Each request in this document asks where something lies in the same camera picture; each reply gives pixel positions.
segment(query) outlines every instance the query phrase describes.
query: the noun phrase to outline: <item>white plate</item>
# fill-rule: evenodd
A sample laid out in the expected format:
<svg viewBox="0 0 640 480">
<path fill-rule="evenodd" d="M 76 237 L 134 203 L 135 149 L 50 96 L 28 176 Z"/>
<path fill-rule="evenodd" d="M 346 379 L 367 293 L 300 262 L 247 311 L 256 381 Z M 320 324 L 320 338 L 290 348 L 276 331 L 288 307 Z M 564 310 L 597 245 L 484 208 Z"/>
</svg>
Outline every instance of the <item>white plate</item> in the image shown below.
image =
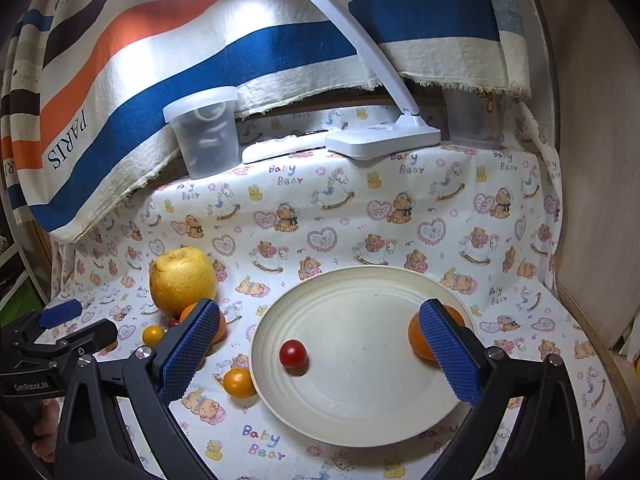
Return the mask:
<svg viewBox="0 0 640 480">
<path fill-rule="evenodd" d="M 451 292 L 410 270 L 348 267 L 300 283 L 255 331 L 249 363 L 258 394 L 284 423 L 336 446 L 383 446 L 421 433 L 458 403 L 442 371 L 407 340 L 410 319 L 431 298 L 453 306 L 473 329 Z M 289 339 L 308 352 L 303 376 L 280 364 Z"/>
</svg>

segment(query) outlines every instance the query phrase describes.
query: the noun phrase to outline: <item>white lamp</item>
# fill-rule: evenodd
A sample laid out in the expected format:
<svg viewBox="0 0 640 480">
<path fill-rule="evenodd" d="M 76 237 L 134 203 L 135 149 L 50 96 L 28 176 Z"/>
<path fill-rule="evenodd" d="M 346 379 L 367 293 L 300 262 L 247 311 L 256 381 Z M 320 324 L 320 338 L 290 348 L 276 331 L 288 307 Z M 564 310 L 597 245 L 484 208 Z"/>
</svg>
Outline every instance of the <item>white lamp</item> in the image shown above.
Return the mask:
<svg viewBox="0 0 640 480">
<path fill-rule="evenodd" d="M 420 108 L 398 72 L 347 7 L 335 0 L 310 1 L 345 35 L 402 110 L 394 124 L 330 132 L 325 137 L 326 146 L 352 158 L 368 159 L 438 144 L 440 131 L 420 117 Z"/>
</svg>

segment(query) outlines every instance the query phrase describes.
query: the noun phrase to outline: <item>striped cloth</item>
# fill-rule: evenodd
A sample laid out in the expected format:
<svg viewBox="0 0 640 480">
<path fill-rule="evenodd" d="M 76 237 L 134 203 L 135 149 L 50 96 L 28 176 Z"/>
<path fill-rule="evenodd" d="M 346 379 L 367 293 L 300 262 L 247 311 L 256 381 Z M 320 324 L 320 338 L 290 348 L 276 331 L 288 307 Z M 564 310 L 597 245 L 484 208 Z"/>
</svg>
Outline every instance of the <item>striped cloth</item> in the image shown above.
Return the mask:
<svg viewBox="0 0 640 480">
<path fill-rule="evenodd" d="M 338 1 L 406 78 L 529 92 L 516 0 Z M 33 0 L 2 83 L 10 202 L 73 242 L 177 154 L 168 103 L 232 85 L 246 117 L 379 84 L 306 0 Z"/>
</svg>

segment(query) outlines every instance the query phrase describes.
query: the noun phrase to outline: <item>metal screw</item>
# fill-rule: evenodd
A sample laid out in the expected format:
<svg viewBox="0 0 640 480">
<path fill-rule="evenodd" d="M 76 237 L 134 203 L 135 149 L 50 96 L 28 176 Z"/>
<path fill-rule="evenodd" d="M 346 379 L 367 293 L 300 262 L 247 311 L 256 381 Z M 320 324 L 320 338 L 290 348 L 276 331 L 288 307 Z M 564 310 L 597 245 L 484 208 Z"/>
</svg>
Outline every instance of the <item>metal screw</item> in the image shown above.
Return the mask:
<svg viewBox="0 0 640 480">
<path fill-rule="evenodd" d="M 91 363 L 93 358 L 90 355 L 83 355 L 78 358 L 78 365 L 82 368 Z"/>
<path fill-rule="evenodd" d="M 564 363 L 558 354 L 549 354 L 549 362 L 553 366 L 562 366 L 562 363 Z"/>
<path fill-rule="evenodd" d="M 489 346 L 489 348 L 486 349 L 486 354 L 494 361 L 499 361 L 504 358 L 504 350 L 497 346 Z"/>
<path fill-rule="evenodd" d="M 152 352 L 151 347 L 141 346 L 140 348 L 136 349 L 136 357 L 138 359 L 146 359 L 151 355 L 151 352 Z"/>
</svg>

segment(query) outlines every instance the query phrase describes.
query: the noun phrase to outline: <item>translucent plastic cup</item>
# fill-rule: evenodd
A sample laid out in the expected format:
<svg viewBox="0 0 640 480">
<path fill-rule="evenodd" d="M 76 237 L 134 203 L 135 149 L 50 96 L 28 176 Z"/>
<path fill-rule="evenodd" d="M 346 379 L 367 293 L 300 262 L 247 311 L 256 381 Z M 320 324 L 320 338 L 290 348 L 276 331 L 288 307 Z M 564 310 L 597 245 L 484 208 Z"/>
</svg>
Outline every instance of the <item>translucent plastic cup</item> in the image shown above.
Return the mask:
<svg viewBox="0 0 640 480">
<path fill-rule="evenodd" d="M 162 110 L 171 124 L 192 179 L 230 170 L 240 163 L 233 86 L 203 90 L 183 97 Z"/>
<path fill-rule="evenodd" d="M 495 150 L 503 140 L 504 96 L 443 90 L 453 144 Z"/>
</svg>

